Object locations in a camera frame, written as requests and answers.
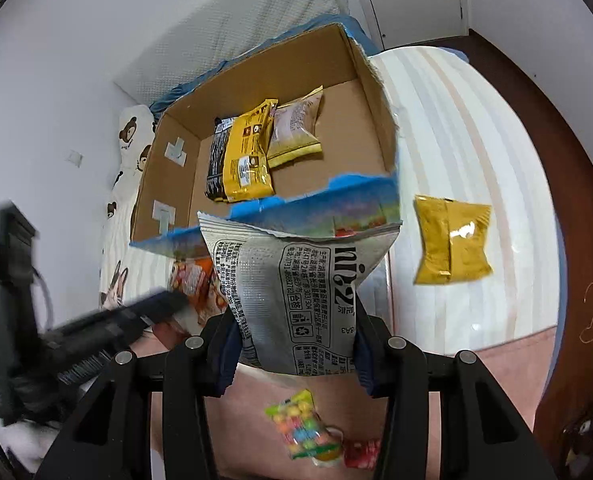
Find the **brown floor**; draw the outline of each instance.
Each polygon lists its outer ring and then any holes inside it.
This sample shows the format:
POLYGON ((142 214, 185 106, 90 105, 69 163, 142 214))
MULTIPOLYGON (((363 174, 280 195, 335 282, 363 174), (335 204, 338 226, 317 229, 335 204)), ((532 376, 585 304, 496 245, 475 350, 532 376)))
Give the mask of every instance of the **brown floor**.
POLYGON ((534 433, 556 466, 563 428, 593 399, 593 343, 579 341, 593 312, 593 296, 583 304, 593 282, 593 165, 548 98, 494 45, 474 31, 432 44, 465 52, 506 99, 526 127, 550 184, 565 239, 568 307, 558 363, 539 404, 534 433))

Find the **gold snack bag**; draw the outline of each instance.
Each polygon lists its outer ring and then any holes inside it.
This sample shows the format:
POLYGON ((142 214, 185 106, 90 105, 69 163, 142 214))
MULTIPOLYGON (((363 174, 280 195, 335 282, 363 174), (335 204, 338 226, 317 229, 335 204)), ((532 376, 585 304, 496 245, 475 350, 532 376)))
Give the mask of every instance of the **gold snack bag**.
POLYGON ((228 202, 274 194, 265 150, 268 147, 276 99, 266 99, 237 117, 225 149, 223 184, 228 202))
POLYGON ((311 91, 296 101, 276 109, 271 129, 268 165, 276 168, 299 156, 321 152, 321 142, 315 137, 315 123, 323 87, 311 91))
POLYGON ((483 252, 492 208, 482 204, 446 201, 450 229, 452 282, 478 280, 493 269, 483 252))
POLYGON ((442 285, 450 280, 448 210, 440 198, 417 195, 414 198, 423 235, 423 260, 414 283, 442 285))

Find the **silver bolt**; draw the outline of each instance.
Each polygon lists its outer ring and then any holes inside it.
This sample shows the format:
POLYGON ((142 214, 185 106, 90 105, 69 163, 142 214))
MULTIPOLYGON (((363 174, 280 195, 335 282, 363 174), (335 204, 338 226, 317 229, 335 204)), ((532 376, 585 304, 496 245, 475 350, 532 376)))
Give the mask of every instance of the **silver bolt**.
POLYGON ((387 344, 390 348, 396 348, 397 350, 403 350, 405 348, 405 339, 398 335, 392 336, 387 340, 387 344))
POLYGON ((203 338, 198 335, 193 335, 185 340, 185 346, 190 349, 201 348, 203 346, 203 338))
POLYGON ((459 359, 467 365, 471 365, 477 362, 477 356, 469 350, 465 350, 459 354, 459 359))
POLYGON ((132 360, 132 352, 128 352, 127 350, 119 352, 116 354, 114 360, 120 365, 126 365, 132 360))

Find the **white sticker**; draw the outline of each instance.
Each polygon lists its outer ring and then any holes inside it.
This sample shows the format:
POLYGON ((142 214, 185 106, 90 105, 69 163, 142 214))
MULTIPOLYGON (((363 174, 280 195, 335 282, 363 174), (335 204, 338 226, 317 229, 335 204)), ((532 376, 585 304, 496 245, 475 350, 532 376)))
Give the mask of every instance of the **white sticker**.
POLYGON ((239 183, 241 187, 250 185, 250 155, 239 159, 239 183))

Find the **pillow with bear print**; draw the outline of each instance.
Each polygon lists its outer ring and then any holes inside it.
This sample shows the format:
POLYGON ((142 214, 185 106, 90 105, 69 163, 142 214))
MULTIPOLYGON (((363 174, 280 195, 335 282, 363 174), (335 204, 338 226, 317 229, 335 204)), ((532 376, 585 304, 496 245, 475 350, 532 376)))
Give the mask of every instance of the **pillow with bear print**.
POLYGON ((118 119, 118 145, 124 173, 145 169, 147 155, 154 140, 154 117, 145 105, 131 106, 118 119))

